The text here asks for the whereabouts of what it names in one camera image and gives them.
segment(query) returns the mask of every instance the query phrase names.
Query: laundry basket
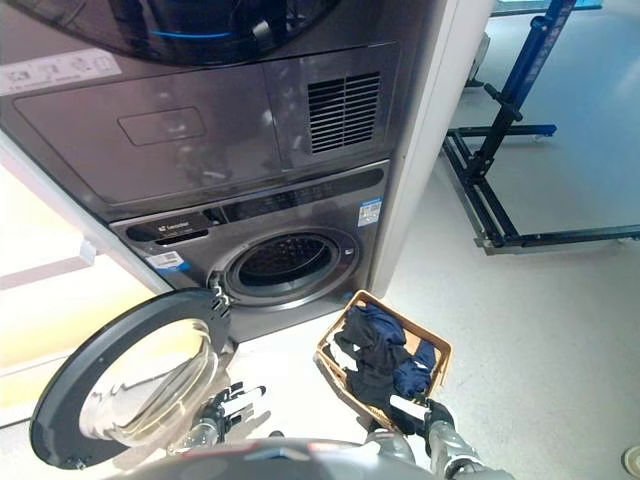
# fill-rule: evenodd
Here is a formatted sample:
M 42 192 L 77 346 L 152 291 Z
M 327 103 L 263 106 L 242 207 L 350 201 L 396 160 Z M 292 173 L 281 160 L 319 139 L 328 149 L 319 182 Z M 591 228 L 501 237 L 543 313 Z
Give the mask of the laundry basket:
M 453 347 L 446 340 L 440 338 L 438 335 L 430 332 L 426 328 L 421 327 L 420 325 L 416 325 L 411 320 L 396 312 L 392 308 L 388 307 L 365 290 L 359 290 L 358 292 L 356 292 L 351 301 L 347 304 L 345 309 L 340 314 L 340 318 L 338 318 L 338 320 L 325 332 L 325 334 L 320 339 L 320 342 L 316 347 L 316 361 L 320 369 L 325 373 L 325 377 L 327 377 L 327 380 L 331 382 L 334 386 L 334 389 L 337 390 L 338 395 L 342 397 L 342 399 L 345 400 L 346 403 L 350 404 L 355 410 L 359 411 L 360 413 L 370 415 L 382 427 L 389 430 L 399 430 L 398 427 L 393 423 L 393 421 L 391 421 L 382 410 L 360 402 L 349 392 L 349 390 L 347 389 L 347 374 L 340 368 L 340 366 L 338 366 L 333 361 L 333 359 L 331 359 L 322 351 L 322 349 L 327 345 L 327 338 L 332 333 L 342 329 L 344 321 L 347 317 L 347 312 L 351 309 L 351 307 L 364 303 L 370 303 L 377 306 L 381 310 L 384 310 L 388 314 L 392 315 L 398 321 L 398 323 L 404 329 L 405 335 L 407 337 L 407 343 L 404 347 L 410 354 L 413 355 L 415 353 L 420 340 L 427 340 L 434 346 L 436 364 L 431 371 L 431 384 L 424 392 L 427 397 L 431 396 L 437 386 L 444 385 L 444 381 L 447 377 L 447 371 L 449 370 L 449 366 L 451 364 Z

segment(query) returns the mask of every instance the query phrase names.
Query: open door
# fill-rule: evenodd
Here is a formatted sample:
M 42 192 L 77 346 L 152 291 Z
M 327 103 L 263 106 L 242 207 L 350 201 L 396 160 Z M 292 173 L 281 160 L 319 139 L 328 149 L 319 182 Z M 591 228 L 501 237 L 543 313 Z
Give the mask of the open door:
M 162 436 L 200 405 L 227 340 L 227 302 L 184 289 L 123 313 L 82 344 L 38 401 L 31 446 L 82 469 Z

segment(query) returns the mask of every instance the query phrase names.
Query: door glass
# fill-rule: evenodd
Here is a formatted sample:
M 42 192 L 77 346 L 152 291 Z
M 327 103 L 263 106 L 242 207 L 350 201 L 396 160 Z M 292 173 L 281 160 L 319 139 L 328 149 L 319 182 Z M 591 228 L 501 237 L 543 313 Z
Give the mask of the door glass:
M 80 431 L 127 446 L 153 442 L 200 404 L 217 366 L 203 321 L 165 325 L 102 374 L 84 401 Z
M 65 32 L 125 55 L 223 65 L 287 43 L 339 0 L 11 0 Z
M 240 257 L 231 286 L 256 296 L 286 295 L 331 273 L 336 252 L 334 243 L 320 235 L 282 235 Z

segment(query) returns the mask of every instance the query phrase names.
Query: warning label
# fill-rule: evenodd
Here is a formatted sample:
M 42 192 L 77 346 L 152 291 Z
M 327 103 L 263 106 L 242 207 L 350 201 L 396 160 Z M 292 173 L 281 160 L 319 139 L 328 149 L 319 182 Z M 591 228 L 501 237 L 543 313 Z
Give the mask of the warning label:
M 176 251 L 161 253 L 146 258 L 147 262 L 160 273 L 176 272 L 189 268 L 189 264 L 185 262 L 180 254 Z
M 358 226 L 364 227 L 372 223 L 377 223 L 382 209 L 382 198 L 374 198 L 360 204 L 360 214 L 358 215 Z
M 0 66 L 0 96 L 119 75 L 109 52 L 89 48 Z

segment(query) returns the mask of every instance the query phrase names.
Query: ventilation grille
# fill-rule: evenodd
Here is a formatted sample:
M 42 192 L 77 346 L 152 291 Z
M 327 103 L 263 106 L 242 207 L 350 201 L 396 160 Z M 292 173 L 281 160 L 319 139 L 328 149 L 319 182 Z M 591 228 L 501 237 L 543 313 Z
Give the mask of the ventilation grille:
M 371 140 L 380 72 L 313 83 L 308 89 L 311 153 Z

